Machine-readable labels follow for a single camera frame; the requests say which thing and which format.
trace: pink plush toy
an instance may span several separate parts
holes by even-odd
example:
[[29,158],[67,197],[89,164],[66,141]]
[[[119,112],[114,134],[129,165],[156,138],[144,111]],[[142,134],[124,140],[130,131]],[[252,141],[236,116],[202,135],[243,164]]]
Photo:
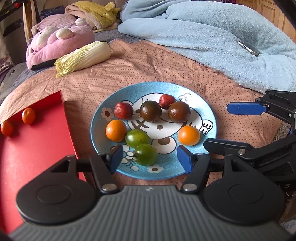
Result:
[[48,60],[58,59],[95,41],[91,27],[82,18],[76,26],[64,28],[48,26],[37,33],[26,53],[28,69]]

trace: cartoon plate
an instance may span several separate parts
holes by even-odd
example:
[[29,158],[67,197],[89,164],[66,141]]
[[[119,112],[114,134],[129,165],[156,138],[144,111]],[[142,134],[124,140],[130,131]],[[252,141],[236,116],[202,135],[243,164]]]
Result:
[[[154,100],[159,102],[162,94],[170,94],[177,101],[186,102],[191,108],[191,116],[185,123],[173,123],[167,114],[167,110],[162,109],[162,115],[156,122],[144,121],[139,109],[143,102]],[[130,148],[123,141],[119,144],[124,145],[124,156],[117,169],[122,174],[130,177],[159,180],[175,177],[185,173],[177,159],[176,147],[178,142],[178,131],[184,125],[191,125],[197,128],[201,133],[198,144],[187,148],[192,153],[208,153],[203,142],[207,138],[216,138],[217,125],[214,114],[209,105],[193,91],[171,83],[166,82],[145,82],[131,85],[120,89],[109,96],[96,110],[91,122],[91,141],[98,153],[108,153],[110,149],[118,143],[107,139],[105,129],[107,124],[116,119],[113,109],[118,102],[126,102],[133,106],[134,115],[124,121],[127,129],[141,129],[145,131],[152,139],[153,145],[158,155],[158,160],[151,166],[145,167],[138,165],[131,156],[133,148]]]

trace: smartphone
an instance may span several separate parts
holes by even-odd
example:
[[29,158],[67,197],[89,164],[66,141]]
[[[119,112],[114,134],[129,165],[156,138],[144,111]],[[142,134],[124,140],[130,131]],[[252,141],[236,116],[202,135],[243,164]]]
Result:
[[237,41],[237,43],[242,46],[245,50],[247,50],[248,52],[250,52],[252,55],[258,56],[259,55],[259,51],[241,41]]

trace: red box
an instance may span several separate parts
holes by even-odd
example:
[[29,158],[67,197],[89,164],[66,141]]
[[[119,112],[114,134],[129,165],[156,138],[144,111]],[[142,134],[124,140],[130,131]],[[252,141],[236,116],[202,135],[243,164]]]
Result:
[[22,224],[15,203],[22,186],[66,155],[76,155],[61,91],[29,107],[36,112],[32,125],[23,123],[21,110],[8,119],[13,135],[0,134],[0,228],[5,233]]

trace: light blue blanket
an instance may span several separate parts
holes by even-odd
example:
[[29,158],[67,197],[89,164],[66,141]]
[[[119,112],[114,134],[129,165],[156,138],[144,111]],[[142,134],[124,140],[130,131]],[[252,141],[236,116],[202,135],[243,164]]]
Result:
[[[236,4],[184,0],[129,0],[121,33],[167,46],[265,94],[296,92],[296,45],[256,11]],[[237,44],[260,51],[258,57]]]

